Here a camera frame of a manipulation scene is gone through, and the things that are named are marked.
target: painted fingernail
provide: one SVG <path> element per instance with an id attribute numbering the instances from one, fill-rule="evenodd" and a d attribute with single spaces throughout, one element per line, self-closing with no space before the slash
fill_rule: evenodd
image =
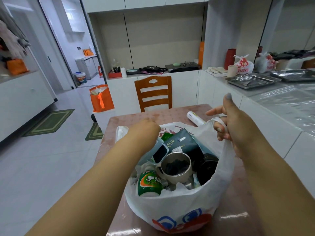
<path id="1" fill-rule="evenodd" d="M 231 93 L 227 93 L 227 95 L 225 97 L 226 97 L 227 100 L 231 100 L 232 99 Z"/>

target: stainless steel tray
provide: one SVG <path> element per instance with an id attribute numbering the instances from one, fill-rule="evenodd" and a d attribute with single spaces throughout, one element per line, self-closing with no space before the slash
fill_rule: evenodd
<path id="1" fill-rule="evenodd" d="M 241 75 L 241 76 L 236 76 L 236 77 L 228 77 L 225 79 L 228 83 L 233 84 L 242 89 L 252 89 L 252 88 L 262 87 L 262 86 L 274 84 L 276 82 L 281 81 L 281 79 L 265 76 L 262 74 L 248 74 L 248 75 Z"/>
<path id="2" fill-rule="evenodd" d="M 309 69 L 271 71 L 270 75 L 284 82 L 315 81 L 315 71 Z"/>

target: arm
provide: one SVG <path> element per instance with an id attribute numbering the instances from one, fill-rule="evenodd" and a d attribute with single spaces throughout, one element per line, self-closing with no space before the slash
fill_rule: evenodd
<path id="1" fill-rule="evenodd" d="M 271 147 L 254 121 L 233 103 L 231 94 L 223 106 L 207 115 L 226 114 L 215 123 L 218 140 L 231 140 L 243 160 L 251 191 L 266 235 L 315 235 L 315 200 L 291 167 Z"/>
<path id="2" fill-rule="evenodd" d="M 160 127 L 145 119 L 132 126 L 33 226 L 26 236 L 105 235 L 128 178 L 140 157 L 155 144 Z"/>

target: green rug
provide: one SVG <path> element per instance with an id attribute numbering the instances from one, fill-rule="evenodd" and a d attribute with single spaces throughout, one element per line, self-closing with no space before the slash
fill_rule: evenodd
<path id="1" fill-rule="evenodd" d="M 103 133 L 98 124 L 95 122 L 93 123 L 93 126 L 89 132 L 89 134 L 86 136 L 86 141 L 96 140 L 96 139 L 102 139 Z"/>
<path id="2" fill-rule="evenodd" d="M 56 132 L 67 118 L 73 113 L 74 109 L 50 112 L 39 123 L 27 131 L 23 137 L 35 136 Z"/>

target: gray garment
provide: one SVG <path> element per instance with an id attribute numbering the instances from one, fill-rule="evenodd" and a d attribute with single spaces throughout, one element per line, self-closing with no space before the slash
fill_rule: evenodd
<path id="1" fill-rule="evenodd" d="M 7 25 L 7 28 L 19 38 L 18 42 L 22 47 L 30 46 L 29 41 L 27 40 L 21 29 L 18 27 L 14 19 L 6 10 L 3 10 L 1 7 L 0 20 L 3 21 Z"/>

